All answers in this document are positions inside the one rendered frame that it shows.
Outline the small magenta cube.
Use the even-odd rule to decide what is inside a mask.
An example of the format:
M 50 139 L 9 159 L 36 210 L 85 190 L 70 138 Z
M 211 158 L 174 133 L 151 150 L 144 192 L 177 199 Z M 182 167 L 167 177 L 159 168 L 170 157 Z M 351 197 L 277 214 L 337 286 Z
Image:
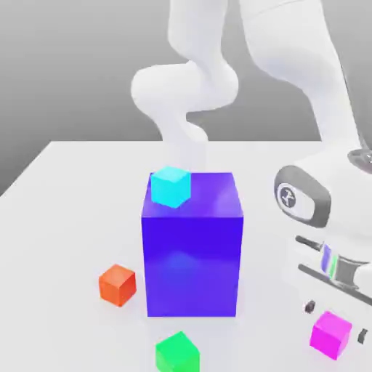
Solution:
M 352 324 L 325 311 L 312 327 L 310 346 L 332 360 L 338 360 L 349 341 Z

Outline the large blue box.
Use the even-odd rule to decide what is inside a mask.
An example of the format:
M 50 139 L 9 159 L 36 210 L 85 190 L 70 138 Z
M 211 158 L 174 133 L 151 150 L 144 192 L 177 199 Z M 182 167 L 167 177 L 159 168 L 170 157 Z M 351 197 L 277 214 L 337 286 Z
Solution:
M 243 210 L 231 173 L 194 173 L 190 200 L 162 206 L 145 193 L 142 247 L 150 317 L 236 314 Z

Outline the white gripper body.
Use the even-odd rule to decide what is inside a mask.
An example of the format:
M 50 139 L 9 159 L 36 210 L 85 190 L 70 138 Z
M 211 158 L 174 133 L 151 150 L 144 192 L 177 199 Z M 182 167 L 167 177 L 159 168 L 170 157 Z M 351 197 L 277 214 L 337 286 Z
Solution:
M 291 256 L 286 260 L 286 281 L 304 304 L 315 302 L 317 311 L 329 310 L 354 326 L 372 327 L 372 263 L 341 256 L 333 276 L 323 272 L 319 263 L 306 263 Z

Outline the small orange cube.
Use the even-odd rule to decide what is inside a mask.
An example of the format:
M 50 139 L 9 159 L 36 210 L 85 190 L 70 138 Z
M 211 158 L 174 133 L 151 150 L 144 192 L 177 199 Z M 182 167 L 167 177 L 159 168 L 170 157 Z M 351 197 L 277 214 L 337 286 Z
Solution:
M 135 272 L 114 264 L 99 277 L 100 297 L 122 307 L 137 292 Z

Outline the small green cube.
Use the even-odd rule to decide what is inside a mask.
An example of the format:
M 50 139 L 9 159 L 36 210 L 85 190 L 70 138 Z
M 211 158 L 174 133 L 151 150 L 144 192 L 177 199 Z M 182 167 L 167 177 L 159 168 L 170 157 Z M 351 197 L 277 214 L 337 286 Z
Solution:
M 159 372 L 201 372 L 201 354 L 180 331 L 156 344 L 155 366 Z

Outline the small cyan cube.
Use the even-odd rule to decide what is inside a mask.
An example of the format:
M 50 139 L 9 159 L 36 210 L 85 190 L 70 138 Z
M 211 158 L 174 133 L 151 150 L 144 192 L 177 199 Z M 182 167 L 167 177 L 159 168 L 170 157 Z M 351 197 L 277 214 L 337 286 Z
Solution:
M 173 209 L 191 198 L 191 173 L 164 167 L 150 176 L 151 201 Z

